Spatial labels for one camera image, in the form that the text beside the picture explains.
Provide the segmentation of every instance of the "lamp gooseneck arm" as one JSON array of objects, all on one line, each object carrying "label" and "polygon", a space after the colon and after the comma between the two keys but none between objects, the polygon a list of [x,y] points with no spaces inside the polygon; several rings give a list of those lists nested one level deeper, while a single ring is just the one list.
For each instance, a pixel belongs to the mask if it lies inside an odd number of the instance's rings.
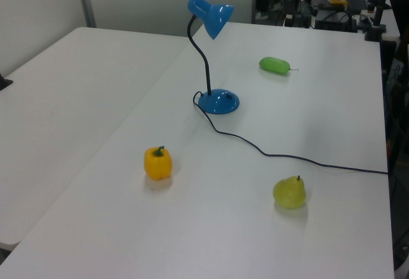
[{"label": "lamp gooseneck arm", "polygon": [[209,63],[207,61],[207,58],[205,56],[205,54],[203,53],[202,50],[200,50],[199,46],[196,45],[196,43],[194,42],[193,38],[192,38],[192,34],[190,32],[190,28],[192,27],[193,21],[196,19],[196,15],[193,15],[189,24],[187,25],[187,37],[189,38],[190,42],[192,43],[193,47],[196,48],[196,50],[200,53],[200,55],[202,56],[203,60],[204,60],[204,67],[206,69],[206,83],[207,83],[207,94],[211,95],[211,88],[210,88],[210,73],[209,73]]}]

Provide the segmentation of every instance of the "lamp base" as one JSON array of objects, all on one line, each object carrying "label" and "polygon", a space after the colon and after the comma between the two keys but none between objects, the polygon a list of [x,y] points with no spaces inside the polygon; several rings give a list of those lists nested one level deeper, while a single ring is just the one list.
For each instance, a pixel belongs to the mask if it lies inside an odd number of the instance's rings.
[{"label": "lamp base", "polygon": [[212,89],[211,95],[204,93],[198,101],[199,107],[207,113],[226,114],[236,110],[238,97],[226,89]]}]

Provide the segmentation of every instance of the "equipment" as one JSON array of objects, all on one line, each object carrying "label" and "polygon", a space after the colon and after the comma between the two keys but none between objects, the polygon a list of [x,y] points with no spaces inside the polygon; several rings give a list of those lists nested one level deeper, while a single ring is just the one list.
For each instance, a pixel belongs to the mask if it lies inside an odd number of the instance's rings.
[{"label": "equipment", "polygon": [[386,0],[379,0],[378,6],[376,6],[375,18],[372,26],[365,33],[365,41],[380,41],[382,33],[386,32],[386,27],[381,25],[381,18],[383,9],[385,8]]},{"label": "equipment", "polygon": [[366,0],[346,0],[348,2],[348,11],[353,15],[358,15],[362,10],[368,9]]},{"label": "equipment", "polygon": [[347,13],[320,10],[315,19],[314,29],[357,32],[357,20],[351,19]]}]

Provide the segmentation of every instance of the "black cable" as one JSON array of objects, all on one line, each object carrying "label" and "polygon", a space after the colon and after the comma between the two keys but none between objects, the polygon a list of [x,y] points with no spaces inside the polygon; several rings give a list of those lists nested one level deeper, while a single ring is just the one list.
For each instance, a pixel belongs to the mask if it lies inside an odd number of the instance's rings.
[{"label": "black cable", "polygon": [[337,31],[339,30],[339,24],[341,23],[342,19],[344,19],[345,16],[348,16],[348,14],[344,14],[344,15],[338,20],[338,23],[337,23]]},{"label": "black cable", "polygon": [[250,144],[251,146],[253,146],[254,148],[256,148],[262,155],[264,156],[270,156],[270,157],[274,157],[274,158],[292,158],[292,159],[297,159],[297,160],[302,160],[302,161],[307,161],[310,162],[312,164],[321,166],[321,167],[328,167],[328,168],[332,168],[332,169],[344,169],[344,170],[355,170],[357,172],[370,172],[373,174],[383,174],[383,175],[387,175],[387,172],[380,172],[377,170],[368,170],[368,169],[356,169],[353,167],[344,167],[344,166],[337,166],[337,165],[328,165],[328,164],[322,164],[307,158],[302,158],[301,156],[293,156],[293,155],[280,155],[280,154],[269,154],[269,153],[265,153],[264,151],[262,151],[257,145],[255,145],[254,143],[250,142],[249,140],[246,140],[245,138],[237,135],[237,134],[233,134],[233,133],[229,133],[229,132],[223,132],[223,131],[219,131],[218,129],[216,129],[216,127],[214,126],[212,120],[210,119],[209,115],[201,108],[199,107],[199,105],[195,102],[195,98],[197,96],[197,94],[200,94],[201,96],[203,95],[202,92],[196,92],[195,95],[193,96],[193,104],[199,108],[200,111],[202,111],[202,113],[204,114],[204,116],[206,116],[207,120],[209,120],[209,123],[211,124],[212,128],[219,134],[224,134],[224,135],[229,135],[231,137],[236,137],[240,140],[243,140],[244,142]]},{"label": "black cable", "polygon": [[348,20],[349,20],[349,22],[351,22],[351,18],[352,18],[352,17],[351,17],[351,13],[350,13],[350,12],[348,12],[348,11],[334,11],[334,12],[328,14],[326,17],[324,17],[324,18],[321,20],[321,22],[320,22],[320,24],[319,24],[319,26],[320,26],[319,29],[323,29],[323,28],[324,28],[324,23],[325,23],[331,16],[333,16],[333,15],[335,15],[335,14],[337,14],[337,13],[345,13],[345,14],[347,14],[347,15],[348,15]]}]

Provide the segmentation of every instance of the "pepper stem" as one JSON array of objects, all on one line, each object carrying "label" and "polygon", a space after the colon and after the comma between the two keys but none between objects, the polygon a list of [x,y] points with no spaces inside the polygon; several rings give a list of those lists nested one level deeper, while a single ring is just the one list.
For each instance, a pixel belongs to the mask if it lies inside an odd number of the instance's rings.
[{"label": "pepper stem", "polygon": [[164,149],[164,148],[165,148],[165,146],[160,146],[157,150],[155,150],[153,152],[153,155],[154,156],[163,156],[164,154],[162,152],[162,149]]}]

